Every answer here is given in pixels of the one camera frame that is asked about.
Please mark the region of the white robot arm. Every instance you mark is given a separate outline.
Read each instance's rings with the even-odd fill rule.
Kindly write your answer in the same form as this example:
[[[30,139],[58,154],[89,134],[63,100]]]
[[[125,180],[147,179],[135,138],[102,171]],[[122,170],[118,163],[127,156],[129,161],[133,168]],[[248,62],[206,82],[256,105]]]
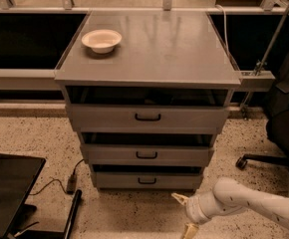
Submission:
[[[266,217],[289,230],[289,198],[244,186],[240,182],[220,177],[212,189],[187,197],[171,195],[184,207],[189,222],[181,239],[193,239],[201,225],[218,216],[236,215],[246,209]]]

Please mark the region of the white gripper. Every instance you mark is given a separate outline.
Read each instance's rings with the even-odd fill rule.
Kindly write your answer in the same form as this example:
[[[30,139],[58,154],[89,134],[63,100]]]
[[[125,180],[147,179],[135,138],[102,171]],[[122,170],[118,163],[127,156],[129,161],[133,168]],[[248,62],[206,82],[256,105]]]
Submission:
[[[181,239],[193,239],[199,230],[198,225],[209,222],[217,214],[217,202],[212,192],[195,194],[189,198],[175,192],[171,196],[182,206],[186,205],[186,215],[193,222],[184,225]]]

